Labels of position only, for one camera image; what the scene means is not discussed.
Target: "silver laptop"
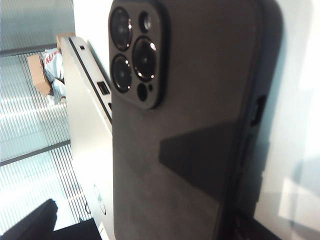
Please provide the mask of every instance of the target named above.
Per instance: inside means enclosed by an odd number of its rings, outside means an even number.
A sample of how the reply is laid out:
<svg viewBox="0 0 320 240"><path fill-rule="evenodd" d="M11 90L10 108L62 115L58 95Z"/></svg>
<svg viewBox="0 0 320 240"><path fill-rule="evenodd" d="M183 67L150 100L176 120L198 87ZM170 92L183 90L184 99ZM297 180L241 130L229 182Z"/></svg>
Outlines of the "silver laptop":
<svg viewBox="0 0 320 240"><path fill-rule="evenodd" d="M72 165L102 240L114 240L111 89L84 40L61 39Z"/></svg>

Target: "cardboard box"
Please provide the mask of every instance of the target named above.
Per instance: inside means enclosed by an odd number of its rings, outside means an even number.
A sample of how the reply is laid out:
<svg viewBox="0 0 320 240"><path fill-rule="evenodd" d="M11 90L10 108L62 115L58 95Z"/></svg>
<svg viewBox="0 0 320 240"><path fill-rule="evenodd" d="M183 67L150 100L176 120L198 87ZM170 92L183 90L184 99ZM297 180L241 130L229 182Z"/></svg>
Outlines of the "cardboard box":
<svg viewBox="0 0 320 240"><path fill-rule="evenodd" d="M76 35L74 32L59 33L56 35L56 48L60 50L60 38Z"/></svg>
<svg viewBox="0 0 320 240"><path fill-rule="evenodd" d="M33 85L43 96L47 96L51 91L51 85L46 77L40 55L35 54L32 56L28 56L28 64Z"/></svg>

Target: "usb port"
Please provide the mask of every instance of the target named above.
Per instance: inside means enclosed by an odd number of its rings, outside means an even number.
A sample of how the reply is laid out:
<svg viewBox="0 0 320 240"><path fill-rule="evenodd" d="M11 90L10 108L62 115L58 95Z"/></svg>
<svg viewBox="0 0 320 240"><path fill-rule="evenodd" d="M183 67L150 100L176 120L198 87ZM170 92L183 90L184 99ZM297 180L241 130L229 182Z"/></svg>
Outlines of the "usb port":
<svg viewBox="0 0 320 240"><path fill-rule="evenodd" d="M96 84L98 84L98 87L99 87L102 95L107 95L107 94L110 93L109 90L108 90L108 88L107 88L107 85L105 84L104 81L99 81L99 82L97 82Z"/></svg>
<svg viewBox="0 0 320 240"><path fill-rule="evenodd" d="M258 97L258 99L256 100L251 116L250 126L256 126L261 122L261 118L265 109L266 99L266 96L263 95Z"/></svg>

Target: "camera lens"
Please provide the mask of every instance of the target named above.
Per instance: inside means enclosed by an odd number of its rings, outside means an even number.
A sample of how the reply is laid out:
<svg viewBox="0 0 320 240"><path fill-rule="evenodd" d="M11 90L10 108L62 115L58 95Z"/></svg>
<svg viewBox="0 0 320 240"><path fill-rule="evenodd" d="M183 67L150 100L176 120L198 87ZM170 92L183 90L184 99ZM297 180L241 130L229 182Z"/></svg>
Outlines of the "camera lens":
<svg viewBox="0 0 320 240"><path fill-rule="evenodd" d="M113 83L120 93L127 92L131 87L131 69L129 61L118 55L112 61L111 75Z"/></svg>
<svg viewBox="0 0 320 240"><path fill-rule="evenodd" d="M151 28L151 19L149 17L149 14L143 11L139 16L139 26L141 29L141 32L147 33L149 29Z"/></svg>
<svg viewBox="0 0 320 240"><path fill-rule="evenodd" d="M110 19L110 32L114 45L121 51L129 48L132 38L131 19L122 7L116 8Z"/></svg>
<svg viewBox="0 0 320 240"><path fill-rule="evenodd" d="M155 77L156 71L156 46L147 37L139 38L133 47L133 67L136 74L144 82Z"/></svg>

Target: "plastic bag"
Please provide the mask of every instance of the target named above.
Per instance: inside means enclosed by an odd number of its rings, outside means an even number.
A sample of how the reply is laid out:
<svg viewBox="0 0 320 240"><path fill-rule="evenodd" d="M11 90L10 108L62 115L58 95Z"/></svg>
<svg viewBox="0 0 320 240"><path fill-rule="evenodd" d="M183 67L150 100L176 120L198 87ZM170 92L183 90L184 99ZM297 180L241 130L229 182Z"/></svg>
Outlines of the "plastic bag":
<svg viewBox="0 0 320 240"><path fill-rule="evenodd" d="M52 83L55 79L64 79L64 66L62 61L62 55L57 48L46 49L41 53L44 72Z"/></svg>
<svg viewBox="0 0 320 240"><path fill-rule="evenodd" d="M46 49L41 53L43 68L52 86L52 92L47 95L48 104L63 104L66 102L66 86L64 85L64 66L62 55L57 48Z"/></svg>

